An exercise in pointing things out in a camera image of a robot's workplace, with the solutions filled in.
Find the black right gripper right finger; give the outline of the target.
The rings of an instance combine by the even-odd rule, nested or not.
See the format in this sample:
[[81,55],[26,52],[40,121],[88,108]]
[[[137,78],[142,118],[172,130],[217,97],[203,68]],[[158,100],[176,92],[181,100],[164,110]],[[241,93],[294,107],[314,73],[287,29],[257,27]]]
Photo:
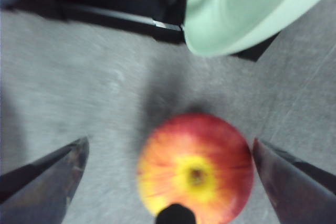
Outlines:
[[335,223],[335,175],[254,139],[256,169],[280,223]]

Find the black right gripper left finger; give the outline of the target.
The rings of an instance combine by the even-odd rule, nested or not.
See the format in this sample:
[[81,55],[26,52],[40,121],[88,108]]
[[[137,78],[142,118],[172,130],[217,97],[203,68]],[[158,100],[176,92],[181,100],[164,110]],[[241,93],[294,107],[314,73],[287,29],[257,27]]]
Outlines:
[[1,223],[62,223],[83,177],[89,140],[82,137],[1,175]]

